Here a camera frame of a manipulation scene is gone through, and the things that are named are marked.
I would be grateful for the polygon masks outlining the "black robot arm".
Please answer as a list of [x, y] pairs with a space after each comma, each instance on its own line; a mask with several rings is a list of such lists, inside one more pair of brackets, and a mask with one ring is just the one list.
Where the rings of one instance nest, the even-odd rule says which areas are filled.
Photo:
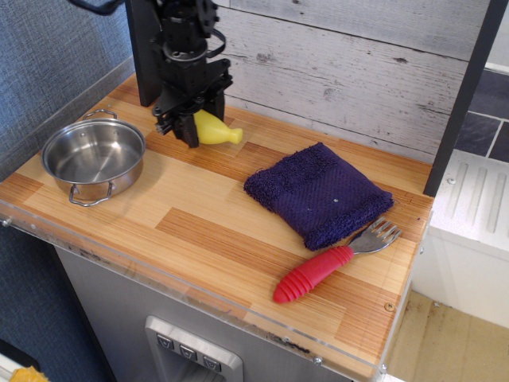
[[213, 1], [155, 1], [160, 31], [151, 41], [161, 94], [153, 106], [160, 134], [170, 131], [188, 147], [200, 145], [194, 115], [224, 118], [224, 91], [232, 85], [231, 62], [216, 59], [226, 37], [215, 28]]

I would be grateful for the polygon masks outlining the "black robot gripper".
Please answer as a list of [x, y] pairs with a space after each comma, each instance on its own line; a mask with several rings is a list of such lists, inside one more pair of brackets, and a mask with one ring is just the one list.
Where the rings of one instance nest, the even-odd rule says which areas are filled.
[[224, 91], [232, 85], [230, 67], [228, 59], [161, 60], [157, 74], [162, 90], [152, 110], [157, 118], [157, 131], [162, 134], [173, 131], [189, 148], [197, 148], [200, 143], [193, 114], [204, 109], [224, 121]]

